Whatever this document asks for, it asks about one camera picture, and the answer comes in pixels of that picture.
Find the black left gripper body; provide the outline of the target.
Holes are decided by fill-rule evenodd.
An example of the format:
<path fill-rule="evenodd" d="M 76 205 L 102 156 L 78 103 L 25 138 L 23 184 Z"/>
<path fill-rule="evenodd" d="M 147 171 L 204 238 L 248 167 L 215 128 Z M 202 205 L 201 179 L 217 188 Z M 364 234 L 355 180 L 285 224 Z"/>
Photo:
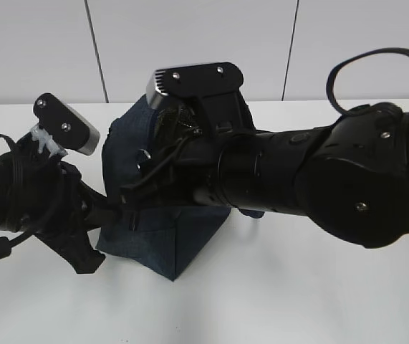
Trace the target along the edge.
<path fill-rule="evenodd" d="M 88 232 L 82 218 L 82 175 L 59 158 L 21 159 L 21 241 L 43 234 Z"/>

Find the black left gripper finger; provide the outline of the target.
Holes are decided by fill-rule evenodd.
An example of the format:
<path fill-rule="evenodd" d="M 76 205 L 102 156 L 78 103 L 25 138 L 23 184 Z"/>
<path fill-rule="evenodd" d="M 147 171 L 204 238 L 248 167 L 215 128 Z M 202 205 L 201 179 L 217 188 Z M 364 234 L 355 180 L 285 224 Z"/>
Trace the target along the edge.
<path fill-rule="evenodd" d="M 113 204 L 110 200 L 82 182 L 82 218 L 85 229 L 97 229 L 128 223 L 128 228 L 136 226 L 136 212 L 123 207 L 123 204 Z"/>
<path fill-rule="evenodd" d="M 94 274 L 105 255 L 92 247 L 87 233 L 43 234 L 42 242 L 69 263 L 77 274 Z"/>

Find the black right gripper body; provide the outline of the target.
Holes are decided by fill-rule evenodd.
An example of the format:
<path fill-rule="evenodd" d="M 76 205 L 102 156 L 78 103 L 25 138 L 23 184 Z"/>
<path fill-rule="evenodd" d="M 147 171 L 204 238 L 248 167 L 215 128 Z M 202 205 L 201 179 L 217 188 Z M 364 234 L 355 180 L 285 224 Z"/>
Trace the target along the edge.
<path fill-rule="evenodd" d="M 188 136 L 139 164 L 140 177 L 120 186 L 127 208 L 221 206 L 222 137 Z"/>

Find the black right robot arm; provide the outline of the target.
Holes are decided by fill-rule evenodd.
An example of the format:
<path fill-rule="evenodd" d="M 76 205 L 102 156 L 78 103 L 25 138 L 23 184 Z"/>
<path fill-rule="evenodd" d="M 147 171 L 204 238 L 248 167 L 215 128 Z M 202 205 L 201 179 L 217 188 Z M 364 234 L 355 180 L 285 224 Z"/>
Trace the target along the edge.
<path fill-rule="evenodd" d="M 360 246 L 409 234 L 409 112 L 382 102 L 307 130 L 185 134 L 120 189 L 131 209 L 227 206 L 310 218 Z"/>

